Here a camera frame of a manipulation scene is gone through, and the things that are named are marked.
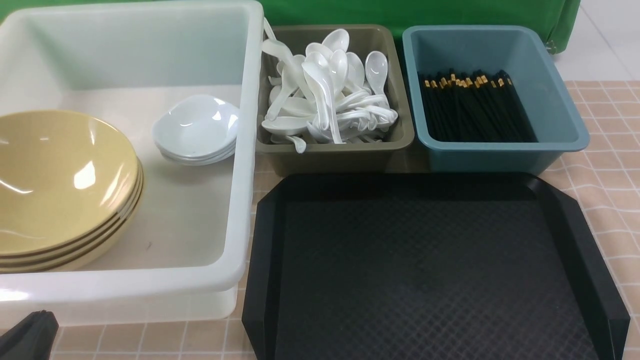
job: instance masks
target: black object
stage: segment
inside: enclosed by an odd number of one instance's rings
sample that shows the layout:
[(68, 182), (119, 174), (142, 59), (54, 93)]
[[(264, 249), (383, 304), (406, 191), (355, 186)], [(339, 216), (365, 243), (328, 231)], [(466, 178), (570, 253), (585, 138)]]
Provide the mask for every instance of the black object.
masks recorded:
[(619, 360), (629, 322), (577, 202), (528, 174), (297, 175), (258, 204), (260, 360)]
[(0, 360), (49, 360), (58, 332), (50, 311), (35, 311), (0, 336)]
[(418, 74), (429, 135), (442, 142), (537, 142), (513, 82), (494, 76), (439, 72)]

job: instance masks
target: black plastic tray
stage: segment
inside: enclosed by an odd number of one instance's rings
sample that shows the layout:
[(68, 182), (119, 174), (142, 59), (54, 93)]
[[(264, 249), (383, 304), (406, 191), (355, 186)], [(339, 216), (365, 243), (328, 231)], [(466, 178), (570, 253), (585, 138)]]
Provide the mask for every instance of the black plastic tray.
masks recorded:
[(578, 204), (534, 176), (299, 175), (258, 204), (260, 360), (615, 360), (629, 322)]

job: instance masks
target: white tile floor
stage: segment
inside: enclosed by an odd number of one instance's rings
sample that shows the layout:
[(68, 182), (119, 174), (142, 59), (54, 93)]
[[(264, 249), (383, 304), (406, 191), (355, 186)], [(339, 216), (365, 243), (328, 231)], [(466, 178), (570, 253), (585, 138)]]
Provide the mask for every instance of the white tile floor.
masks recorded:
[(638, 0), (582, 0), (569, 45), (554, 57), (565, 80), (640, 80)]

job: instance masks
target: white plastic bin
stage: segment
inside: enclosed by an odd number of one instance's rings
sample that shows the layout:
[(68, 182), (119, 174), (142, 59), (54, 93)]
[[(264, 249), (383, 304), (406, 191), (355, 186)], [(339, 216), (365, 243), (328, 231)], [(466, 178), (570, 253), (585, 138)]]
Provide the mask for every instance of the white plastic bin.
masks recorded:
[[(147, 179), (138, 215), (103, 258), (75, 272), (0, 275), (0, 329), (41, 309), (61, 325), (233, 311), (250, 236), (262, 21), (256, 1), (187, 0), (28, 9), (0, 26), (0, 114), (58, 108), (105, 120), (130, 138)], [(155, 149), (152, 123), (193, 94), (240, 107), (234, 157), (182, 167)]]

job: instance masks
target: textured tray surface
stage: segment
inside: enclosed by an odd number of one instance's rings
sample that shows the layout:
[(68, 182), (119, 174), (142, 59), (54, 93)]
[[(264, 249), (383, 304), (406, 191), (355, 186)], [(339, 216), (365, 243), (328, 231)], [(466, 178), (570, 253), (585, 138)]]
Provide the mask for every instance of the textured tray surface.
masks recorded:
[(285, 214), (276, 359), (598, 359), (532, 193)]

